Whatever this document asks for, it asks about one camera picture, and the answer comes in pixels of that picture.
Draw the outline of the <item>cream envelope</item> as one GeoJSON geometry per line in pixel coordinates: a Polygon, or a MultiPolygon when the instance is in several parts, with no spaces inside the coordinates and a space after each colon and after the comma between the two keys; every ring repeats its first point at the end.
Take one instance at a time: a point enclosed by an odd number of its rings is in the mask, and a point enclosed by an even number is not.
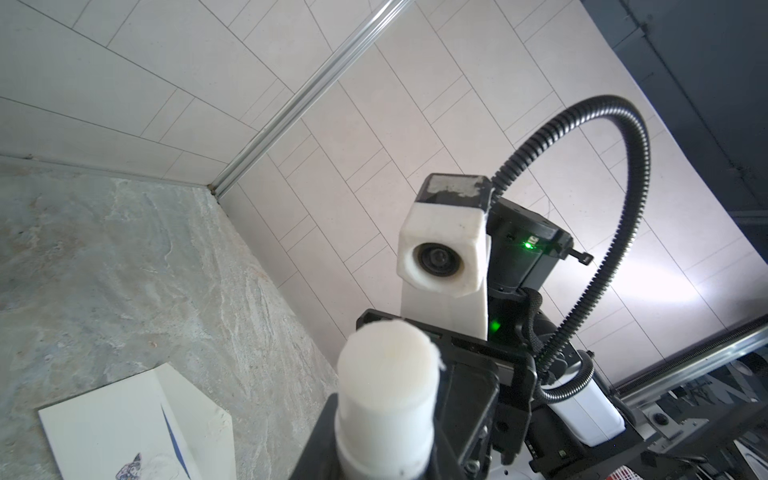
{"type": "Polygon", "coordinates": [[[65,479],[234,479],[231,415],[168,364],[40,410],[65,479]]]}

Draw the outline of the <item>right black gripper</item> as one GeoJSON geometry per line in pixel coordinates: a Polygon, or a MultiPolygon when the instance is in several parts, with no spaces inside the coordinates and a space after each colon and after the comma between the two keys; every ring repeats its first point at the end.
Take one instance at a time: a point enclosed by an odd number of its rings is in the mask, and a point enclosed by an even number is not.
{"type": "Polygon", "coordinates": [[[446,369],[441,374],[437,437],[425,479],[486,479],[498,453],[506,476],[524,450],[525,466],[546,479],[580,479],[592,446],[583,406],[594,389],[588,352],[565,345],[544,374],[534,356],[556,327],[542,312],[539,287],[555,264],[572,254],[569,233],[506,199],[490,211],[488,338],[413,321],[431,338],[446,369]]]}

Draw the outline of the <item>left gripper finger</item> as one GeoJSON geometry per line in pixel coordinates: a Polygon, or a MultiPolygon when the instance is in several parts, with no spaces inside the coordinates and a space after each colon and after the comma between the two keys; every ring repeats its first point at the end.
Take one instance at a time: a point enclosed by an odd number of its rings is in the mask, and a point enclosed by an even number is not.
{"type": "Polygon", "coordinates": [[[310,437],[291,473],[290,480],[336,480],[339,459],[335,438],[338,395],[328,397],[310,437]]]}

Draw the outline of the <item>white glue stick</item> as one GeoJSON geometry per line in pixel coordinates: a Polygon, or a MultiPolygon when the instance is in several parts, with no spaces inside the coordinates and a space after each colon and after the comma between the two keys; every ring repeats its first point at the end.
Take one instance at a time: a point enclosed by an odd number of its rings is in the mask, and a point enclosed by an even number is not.
{"type": "Polygon", "coordinates": [[[347,479],[416,479],[434,446],[441,354],[420,329],[381,320],[353,333],[337,362],[337,456],[347,479]]]}

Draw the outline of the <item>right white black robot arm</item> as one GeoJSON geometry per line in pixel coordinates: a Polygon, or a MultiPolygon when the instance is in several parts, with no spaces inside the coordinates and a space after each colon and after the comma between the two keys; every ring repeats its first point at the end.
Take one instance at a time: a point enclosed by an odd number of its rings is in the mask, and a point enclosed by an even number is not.
{"type": "Polygon", "coordinates": [[[533,359],[555,326],[539,287],[573,254],[571,236],[507,200],[490,211],[489,302],[485,339],[423,325],[446,368],[436,406],[436,442],[426,477],[486,479],[499,461],[507,478],[653,478],[703,421],[678,420],[656,404],[639,415],[611,394],[590,353],[566,346],[545,374],[533,359]]]}

